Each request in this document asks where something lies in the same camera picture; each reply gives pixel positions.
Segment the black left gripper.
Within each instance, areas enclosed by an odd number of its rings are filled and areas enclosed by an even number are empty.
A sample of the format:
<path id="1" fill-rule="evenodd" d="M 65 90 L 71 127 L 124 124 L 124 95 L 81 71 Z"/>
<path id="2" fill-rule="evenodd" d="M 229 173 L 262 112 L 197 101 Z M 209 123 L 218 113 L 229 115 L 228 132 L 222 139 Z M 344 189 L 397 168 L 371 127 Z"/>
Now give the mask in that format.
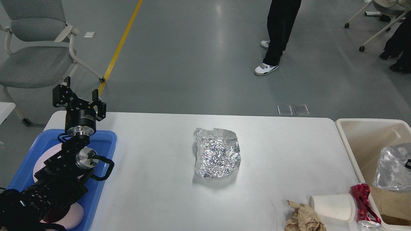
<path id="1" fill-rule="evenodd" d="M 53 106 L 66 108 L 66 134 L 96 132 L 96 120 L 106 118 L 107 104 L 99 98 L 98 89 L 92 91 L 92 103 L 79 98 L 70 88 L 71 77 L 53 88 Z"/>

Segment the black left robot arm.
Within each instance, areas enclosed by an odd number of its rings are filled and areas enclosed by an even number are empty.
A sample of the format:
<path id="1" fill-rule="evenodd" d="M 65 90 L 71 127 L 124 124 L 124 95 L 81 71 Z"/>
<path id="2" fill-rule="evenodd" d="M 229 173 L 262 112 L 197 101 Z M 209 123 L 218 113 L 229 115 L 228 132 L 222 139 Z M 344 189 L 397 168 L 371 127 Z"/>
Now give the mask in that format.
<path id="1" fill-rule="evenodd" d="M 87 151 L 96 122 L 106 117 L 107 105 L 92 92 L 92 102 L 79 98 L 70 88 L 70 77 L 53 88 L 53 106 L 66 108 L 61 150 L 44 161 L 35 173 L 37 182 L 23 191 L 1 193 L 1 227 L 9 231 L 65 231 L 63 225 L 41 222 L 53 209 L 67 210 L 88 191 L 86 182 L 107 180 L 114 162 Z"/>

